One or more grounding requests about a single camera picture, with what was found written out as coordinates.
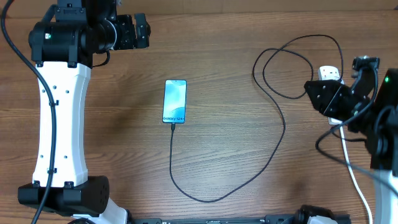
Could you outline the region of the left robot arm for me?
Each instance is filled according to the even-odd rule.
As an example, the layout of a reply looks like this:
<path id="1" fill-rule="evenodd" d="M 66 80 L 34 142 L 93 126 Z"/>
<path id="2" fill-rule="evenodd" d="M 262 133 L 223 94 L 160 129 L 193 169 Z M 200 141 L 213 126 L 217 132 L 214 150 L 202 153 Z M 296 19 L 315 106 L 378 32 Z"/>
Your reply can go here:
<path id="1" fill-rule="evenodd" d="M 149 46 L 143 13 L 119 15 L 116 1 L 58 1 L 29 34 L 39 76 L 39 151 L 19 203 L 74 223 L 132 223 L 129 210 L 109 196 L 109 180 L 90 176 L 83 146 L 85 98 L 94 54 Z"/>

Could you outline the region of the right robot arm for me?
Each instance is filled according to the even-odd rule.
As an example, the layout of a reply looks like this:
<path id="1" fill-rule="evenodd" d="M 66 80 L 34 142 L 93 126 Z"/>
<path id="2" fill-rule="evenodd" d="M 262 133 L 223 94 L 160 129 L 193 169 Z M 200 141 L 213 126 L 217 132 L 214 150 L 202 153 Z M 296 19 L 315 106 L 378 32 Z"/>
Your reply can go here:
<path id="1" fill-rule="evenodd" d="M 371 169 L 358 170 L 374 179 L 374 221 L 397 223 L 397 69 L 388 69 L 381 85 L 376 71 L 369 76 L 366 81 L 359 75 L 351 87 L 336 80 L 307 81 L 304 87 L 317 111 L 365 135 Z"/>

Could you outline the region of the Samsung Galaxy smartphone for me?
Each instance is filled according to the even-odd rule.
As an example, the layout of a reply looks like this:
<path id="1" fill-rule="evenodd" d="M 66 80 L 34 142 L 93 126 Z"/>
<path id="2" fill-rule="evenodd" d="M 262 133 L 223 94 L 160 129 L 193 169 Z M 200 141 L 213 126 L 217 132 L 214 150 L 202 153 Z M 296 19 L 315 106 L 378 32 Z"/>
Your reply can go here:
<path id="1" fill-rule="evenodd" d="M 187 81 L 166 80 L 162 121 L 183 124 L 186 115 Z"/>

